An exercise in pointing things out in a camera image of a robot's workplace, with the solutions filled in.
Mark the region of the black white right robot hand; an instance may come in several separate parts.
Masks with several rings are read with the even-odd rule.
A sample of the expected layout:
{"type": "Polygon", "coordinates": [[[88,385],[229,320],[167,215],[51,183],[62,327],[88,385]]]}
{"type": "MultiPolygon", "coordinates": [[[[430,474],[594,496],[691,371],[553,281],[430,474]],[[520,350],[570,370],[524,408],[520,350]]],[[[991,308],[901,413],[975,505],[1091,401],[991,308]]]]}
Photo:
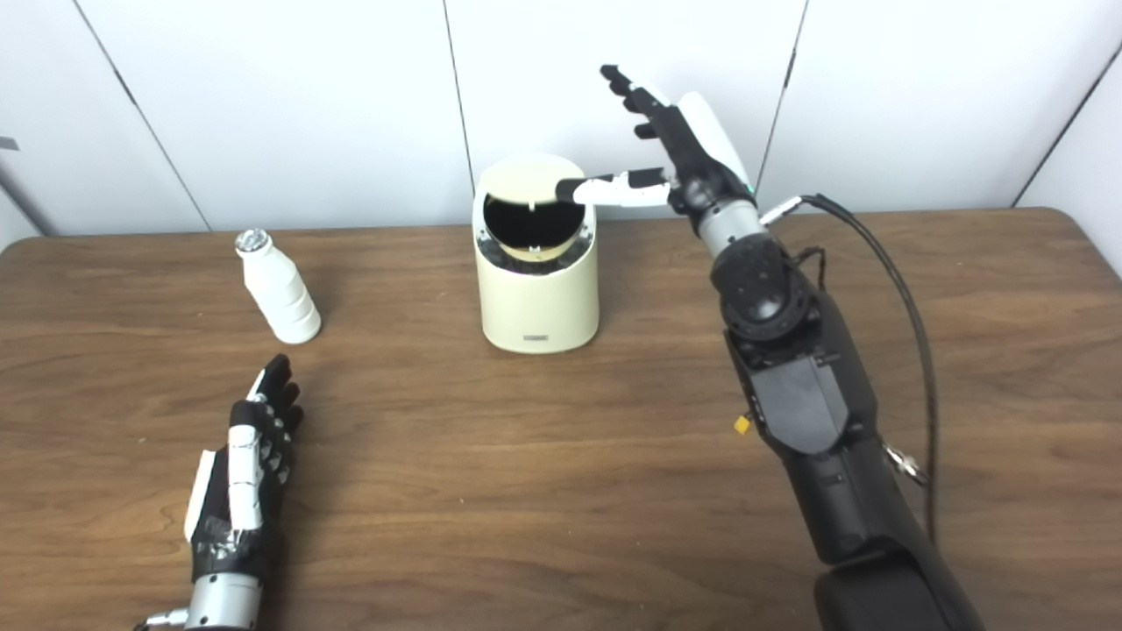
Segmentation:
{"type": "Polygon", "coordinates": [[[696,229],[703,214],[716,212],[723,202],[755,203],[741,156],[705,97],[691,91],[670,103],[656,88],[629,77],[618,65],[604,65],[600,74],[627,111],[645,117],[634,128],[635,136],[660,143],[673,172],[651,167],[563,179],[554,188],[558,200],[623,208],[668,205],[696,229]]]}

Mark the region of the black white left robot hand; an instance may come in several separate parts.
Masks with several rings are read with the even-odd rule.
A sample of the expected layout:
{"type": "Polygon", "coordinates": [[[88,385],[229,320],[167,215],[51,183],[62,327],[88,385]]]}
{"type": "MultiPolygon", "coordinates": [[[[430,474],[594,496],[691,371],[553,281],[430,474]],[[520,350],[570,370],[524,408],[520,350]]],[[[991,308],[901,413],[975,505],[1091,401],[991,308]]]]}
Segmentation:
{"type": "Polygon", "coordinates": [[[224,447],[201,455],[185,520],[193,582],[219,574],[267,582],[280,563],[280,507],[304,418],[298,395],[291,359],[273,356],[230,408],[224,447]]]}

